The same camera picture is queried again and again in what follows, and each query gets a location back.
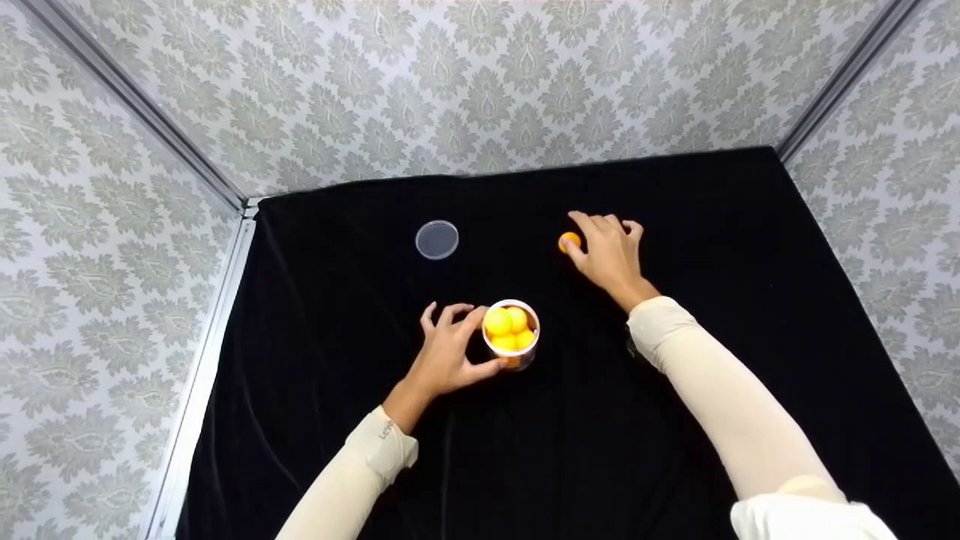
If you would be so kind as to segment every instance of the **patterned wall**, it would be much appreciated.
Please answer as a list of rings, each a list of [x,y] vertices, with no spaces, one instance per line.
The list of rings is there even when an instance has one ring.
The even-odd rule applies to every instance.
[[[0,538],[133,538],[236,223],[0,2]]]
[[[780,140],[885,0],[64,0],[248,195]]]
[[[932,0],[793,178],[960,479],[960,2]]]

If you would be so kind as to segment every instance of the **hand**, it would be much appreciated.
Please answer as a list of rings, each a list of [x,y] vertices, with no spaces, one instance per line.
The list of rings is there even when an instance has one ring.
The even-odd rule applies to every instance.
[[[480,327],[487,308],[474,309],[470,304],[447,306],[440,321],[433,324],[433,302],[423,311],[423,348],[403,378],[383,402],[383,409],[404,432],[409,434],[420,416],[437,396],[469,386],[496,375],[506,365],[497,358],[482,364],[467,360],[467,342]],[[459,323],[453,323],[457,313],[469,311]]]
[[[586,215],[574,210],[568,215],[580,227],[589,246],[589,253],[584,253],[564,239],[566,253],[581,274],[607,291],[628,313],[638,304],[660,295],[640,273],[643,227],[639,223],[620,221],[613,214]],[[629,234],[624,232],[624,227],[630,230]]]

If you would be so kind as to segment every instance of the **container lid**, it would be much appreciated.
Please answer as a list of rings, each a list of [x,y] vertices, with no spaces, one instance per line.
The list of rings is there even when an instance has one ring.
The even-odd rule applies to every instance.
[[[460,234],[449,221],[438,219],[423,224],[417,231],[417,251],[430,260],[450,257],[460,244]]]

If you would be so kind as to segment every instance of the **black tablecloth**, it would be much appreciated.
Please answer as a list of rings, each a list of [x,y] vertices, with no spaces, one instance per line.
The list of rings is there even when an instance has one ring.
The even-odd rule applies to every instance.
[[[536,361],[432,405],[362,536],[732,537],[716,453],[557,250],[570,209],[645,226],[645,274],[766,383],[850,498],[900,538],[958,537],[960,489],[769,148],[263,201],[179,537],[271,538],[406,372],[423,308],[503,298],[540,315]],[[460,232],[440,261],[414,247],[434,219]]]

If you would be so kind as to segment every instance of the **ping pong ball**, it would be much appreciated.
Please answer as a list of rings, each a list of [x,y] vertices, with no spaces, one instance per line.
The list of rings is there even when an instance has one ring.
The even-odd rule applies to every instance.
[[[516,335],[516,349],[519,351],[534,342],[534,333],[529,329]]]
[[[577,246],[578,248],[581,246],[580,236],[578,236],[576,233],[563,233],[560,235],[560,239],[557,240],[557,245],[560,247],[560,251],[564,253],[566,253],[566,247],[564,246],[564,238],[573,242],[573,245]]]
[[[495,307],[487,311],[487,315],[483,318],[483,326],[492,336],[509,334],[512,325],[510,313],[503,307]]]
[[[494,347],[503,351],[515,351],[517,349],[516,336],[511,333],[496,335],[490,342]]]
[[[510,331],[521,333],[527,328],[527,312],[517,306],[507,307],[507,315],[510,316]]]

